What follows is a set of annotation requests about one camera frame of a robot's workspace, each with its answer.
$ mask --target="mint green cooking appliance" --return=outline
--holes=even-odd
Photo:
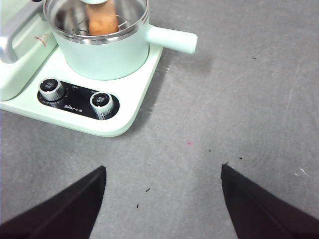
[[[75,72],[95,80],[125,77],[145,63],[150,43],[189,54],[195,52],[195,34],[149,24],[149,0],[114,2],[119,31],[91,36],[86,3],[80,0],[44,1],[44,15],[68,65]]]

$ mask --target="appliance base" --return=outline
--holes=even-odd
[[[0,103],[1,109],[96,136],[121,135],[132,125],[139,111],[162,50],[163,47],[151,44],[146,62],[136,72],[120,79],[100,81],[74,72],[61,50],[56,48],[16,97]],[[110,119],[98,120],[43,105],[37,98],[38,85],[49,77],[114,95],[120,103],[119,111]]]

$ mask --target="gray handle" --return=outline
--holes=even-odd
[[[25,25],[41,12],[42,6],[42,0],[31,0],[1,28],[0,55],[2,62],[13,64],[18,60],[13,50],[12,42]]]

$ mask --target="pot handle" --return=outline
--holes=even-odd
[[[1,61],[13,64],[18,60],[14,52],[12,42],[15,36],[26,26],[26,24],[38,13],[43,6],[42,0],[29,1],[8,23],[1,28],[0,36],[0,55]]]
[[[189,32],[176,31],[148,25],[147,42],[163,47],[193,54],[197,45],[197,35]]]

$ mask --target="red speck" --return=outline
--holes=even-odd
[[[188,146],[192,146],[192,145],[193,145],[193,141],[188,140],[188,141],[187,141],[187,145],[188,145]]]

